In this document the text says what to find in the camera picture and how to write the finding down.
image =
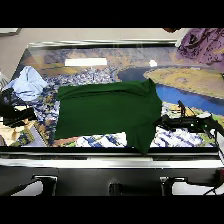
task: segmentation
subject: white bar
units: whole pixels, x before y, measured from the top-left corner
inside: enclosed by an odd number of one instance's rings
[[[1,166],[52,168],[221,168],[220,160],[195,161],[103,161],[103,160],[31,160],[0,159]]]
[[[66,59],[65,66],[97,66],[107,65],[106,58],[75,58]]]

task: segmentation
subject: dark green t-shirt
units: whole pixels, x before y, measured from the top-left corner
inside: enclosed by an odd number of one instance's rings
[[[155,135],[162,101],[152,80],[60,87],[55,139],[125,132],[143,155]]]

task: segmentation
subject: table top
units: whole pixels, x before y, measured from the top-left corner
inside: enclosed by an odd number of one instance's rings
[[[103,140],[111,147],[126,146],[125,133],[54,140],[60,108],[56,94],[60,86],[67,85],[144,81],[151,78],[157,84],[157,94],[163,101],[162,115],[179,117],[177,101],[181,100],[195,114],[205,111],[212,113],[224,126],[224,81],[221,74],[206,65],[190,60],[177,60],[176,48],[172,43],[124,41],[122,44],[111,42],[59,45],[40,43],[28,47],[13,76],[13,79],[17,78],[25,66],[32,66],[49,84],[39,98],[28,102],[37,114],[36,129],[46,146],[88,146],[97,149],[107,147]],[[187,109],[188,115],[192,115],[191,110]],[[214,141],[205,134],[189,133],[182,129],[169,132],[161,128],[157,128],[151,144],[154,150],[158,147],[214,146]]]

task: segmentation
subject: crumpled cloth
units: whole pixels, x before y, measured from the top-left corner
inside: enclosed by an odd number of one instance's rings
[[[177,49],[177,59],[188,58],[224,73],[224,28],[192,28]]]
[[[13,88],[16,95],[24,101],[32,101],[43,92],[47,86],[40,74],[31,66],[26,66],[20,72],[19,78],[12,80],[3,90]]]
[[[24,110],[26,107],[17,106],[15,108],[18,110]],[[2,117],[0,118],[0,135],[4,138],[7,146],[17,141],[17,139],[20,137],[21,131],[30,129],[35,123],[35,121],[29,121],[28,119],[25,119],[23,120],[23,122],[25,123],[24,126],[11,128],[9,126],[3,125],[3,122],[1,121],[3,121]]]

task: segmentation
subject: white floor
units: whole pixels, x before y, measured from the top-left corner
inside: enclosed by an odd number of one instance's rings
[[[0,71],[11,78],[29,43],[70,40],[177,39],[181,31],[162,28],[23,28],[16,36],[0,37]]]

